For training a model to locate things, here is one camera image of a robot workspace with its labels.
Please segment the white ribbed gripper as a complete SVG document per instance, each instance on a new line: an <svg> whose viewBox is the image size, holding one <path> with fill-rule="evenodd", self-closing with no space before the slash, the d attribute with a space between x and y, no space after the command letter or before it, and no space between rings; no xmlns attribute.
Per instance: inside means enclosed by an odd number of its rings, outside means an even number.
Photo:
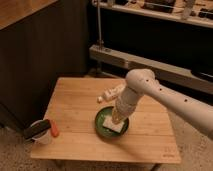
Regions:
<svg viewBox="0 0 213 171"><path fill-rule="evenodd" d="M123 85L115 100L115 106L112 111L112 122L114 124L119 124L126 120L134 113L137 104L142 97L143 93L136 92L127 85Z"/></svg>

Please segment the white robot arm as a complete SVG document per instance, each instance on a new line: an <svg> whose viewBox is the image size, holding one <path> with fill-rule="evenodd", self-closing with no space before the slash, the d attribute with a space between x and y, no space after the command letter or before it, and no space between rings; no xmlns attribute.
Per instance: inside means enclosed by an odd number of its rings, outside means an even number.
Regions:
<svg viewBox="0 0 213 171"><path fill-rule="evenodd" d="M114 124L132 115L142 96L148 95L213 140L213 106L161 85L150 69L129 71L125 82L124 90L115 101L112 113Z"/></svg>

